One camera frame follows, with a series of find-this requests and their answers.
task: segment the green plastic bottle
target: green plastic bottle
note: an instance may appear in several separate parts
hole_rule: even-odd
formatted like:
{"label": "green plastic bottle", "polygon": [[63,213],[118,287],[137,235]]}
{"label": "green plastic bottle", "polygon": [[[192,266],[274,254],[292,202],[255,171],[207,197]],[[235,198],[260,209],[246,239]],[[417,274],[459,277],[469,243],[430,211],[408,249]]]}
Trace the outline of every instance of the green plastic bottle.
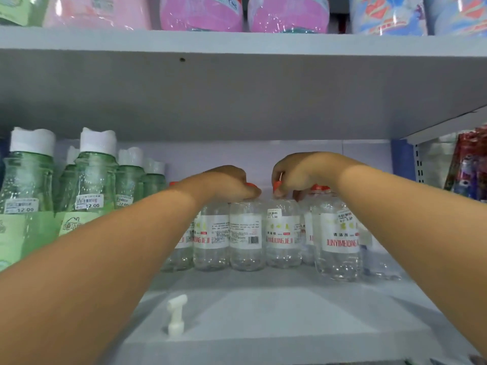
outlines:
{"label": "green plastic bottle", "polygon": [[76,186],[76,165],[75,160],[79,155],[79,149],[70,146],[66,157],[66,167],[59,177],[58,190],[54,196],[54,212],[65,210],[68,207],[71,193]]}
{"label": "green plastic bottle", "polygon": [[166,177],[164,176],[165,167],[166,164],[163,162],[146,158],[144,163],[144,170],[146,174],[142,177],[144,197],[153,195],[154,193],[166,189]]}
{"label": "green plastic bottle", "polygon": [[142,164],[144,153],[138,147],[118,152],[118,170],[115,174],[115,208],[129,206],[143,197]]}
{"label": "green plastic bottle", "polygon": [[105,215],[115,208],[115,132],[96,132],[83,128],[76,164],[76,186],[70,202],[56,218],[62,223],[59,235]]}
{"label": "green plastic bottle", "polygon": [[0,0],[0,25],[42,27],[49,0]]}
{"label": "green plastic bottle", "polygon": [[14,128],[0,191],[0,271],[57,237],[52,179],[56,137]]}

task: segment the white shelf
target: white shelf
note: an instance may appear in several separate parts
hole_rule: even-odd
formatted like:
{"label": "white shelf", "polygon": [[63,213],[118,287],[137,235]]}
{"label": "white shelf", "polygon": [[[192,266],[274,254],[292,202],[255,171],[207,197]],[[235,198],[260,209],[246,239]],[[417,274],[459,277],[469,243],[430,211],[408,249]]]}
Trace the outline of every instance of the white shelf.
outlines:
{"label": "white shelf", "polygon": [[[394,298],[402,291],[408,301]],[[170,340],[166,303],[179,294],[188,295],[186,331]],[[160,274],[102,363],[271,365],[442,357],[435,330],[450,324],[431,305],[413,283],[337,284],[304,266]]]}
{"label": "white shelf", "polygon": [[65,138],[402,138],[486,105],[486,63],[471,38],[2,27],[0,115]]}

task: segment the blue package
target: blue package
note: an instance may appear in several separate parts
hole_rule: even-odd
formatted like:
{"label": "blue package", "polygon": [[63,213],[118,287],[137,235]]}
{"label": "blue package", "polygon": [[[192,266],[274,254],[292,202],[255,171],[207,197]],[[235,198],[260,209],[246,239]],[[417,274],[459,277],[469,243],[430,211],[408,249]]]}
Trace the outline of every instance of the blue package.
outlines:
{"label": "blue package", "polygon": [[435,35],[487,36],[487,0],[427,0]]}
{"label": "blue package", "polygon": [[426,36],[423,0],[350,0],[355,34]]}

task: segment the white label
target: white label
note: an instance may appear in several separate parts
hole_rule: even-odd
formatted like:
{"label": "white label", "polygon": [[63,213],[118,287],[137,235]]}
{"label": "white label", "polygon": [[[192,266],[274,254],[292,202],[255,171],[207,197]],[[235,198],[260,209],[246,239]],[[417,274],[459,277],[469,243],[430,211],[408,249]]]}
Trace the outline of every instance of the white label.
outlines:
{"label": "white label", "polygon": [[103,207],[104,197],[100,193],[76,196],[76,210],[97,209]]}
{"label": "white label", "polygon": [[193,242],[193,229],[194,229],[194,222],[191,223],[189,228],[183,234],[183,236],[179,240],[178,244],[176,245],[176,248],[188,248],[188,247],[191,247],[193,245],[192,244],[192,242]]}
{"label": "white label", "polygon": [[230,243],[242,250],[262,248],[262,215],[241,214],[230,216]]}
{"label": "white label", "polygon": [[240,13],[241,4],[239,0],[215,0],[232,9],[237,15]]}
{"label": "white label", "polygon": [[278,219],[283,217],[283,211],[281,209],[267,209],[267,219]]}
{"label": "white label", "polygon": [[326,11],[330,12],[330,4],[328,3],[328,0],[313,0],[317,3],[320,4],[320,6]]}
{"label": "white label", "polygon": [[359,251],[356,220],[348,209],[336,214],[320,214],[322,249],[328,252]]}
{"label": "white label", "polygon": [[266,241],[273,248],[296,248],[300,242],[301,223],[299,216],[280,216],[267,219]]}
{"label": "white label", "polygon": [[194,247],[216,249],[228,247],[228,215],[201,215],[194,222]]}
{"label": "white label", "polygon": [[311,213],[304,214],[304,230],[306,232],[306,244],[313,245],[315,239],[313,237],[313,217]]}
{"label": "white label", "polygon": [[117,195],[116,196],[117,206],[129,206],[133,203],[133,197],[124,196],[124,195]]}
{"label": "white label", "polygon": [[4,214],[36,213],[39,211],[38,198],[9,198],[5,200]]}

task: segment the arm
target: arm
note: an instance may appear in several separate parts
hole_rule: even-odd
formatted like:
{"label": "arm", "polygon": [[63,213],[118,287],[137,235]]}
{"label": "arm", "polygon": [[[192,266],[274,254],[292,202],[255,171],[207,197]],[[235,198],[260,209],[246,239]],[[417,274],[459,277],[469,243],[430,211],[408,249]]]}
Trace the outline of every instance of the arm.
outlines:
{"label": "arm", "polygon": [[243,181],[245,173],[234,167],[190,177],[6,269],[0,274],[1,362],[92,364],[203,205],[258,196]]}
{"label": "arm", "polygon": [[301,153],[277,163],[282,189],[328,185],[487,356],[487,205],[376,170],[343,155]]}

